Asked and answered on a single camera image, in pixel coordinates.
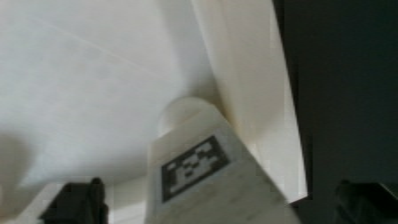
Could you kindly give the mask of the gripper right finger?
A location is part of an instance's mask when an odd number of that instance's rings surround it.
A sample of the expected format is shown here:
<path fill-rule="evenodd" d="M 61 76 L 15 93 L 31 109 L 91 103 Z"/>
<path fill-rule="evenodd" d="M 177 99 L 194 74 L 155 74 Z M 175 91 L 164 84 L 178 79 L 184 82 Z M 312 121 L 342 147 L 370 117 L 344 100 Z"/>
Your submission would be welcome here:
<path fill-rule="evenodd" d="M 398 224 L 398 183 L 340 183 L 335 224 Z"/>

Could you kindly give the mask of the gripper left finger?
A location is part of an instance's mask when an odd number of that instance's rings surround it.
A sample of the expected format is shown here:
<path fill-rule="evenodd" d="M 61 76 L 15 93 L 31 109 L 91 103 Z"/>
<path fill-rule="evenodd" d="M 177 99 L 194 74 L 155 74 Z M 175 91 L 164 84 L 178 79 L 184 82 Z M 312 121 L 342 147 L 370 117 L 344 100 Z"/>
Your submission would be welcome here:
<path fill-rule="evenodd" d="M 100 178 L 50 184 L 18 215 L 17 224 L 109 224 L 105 196 Z"/>

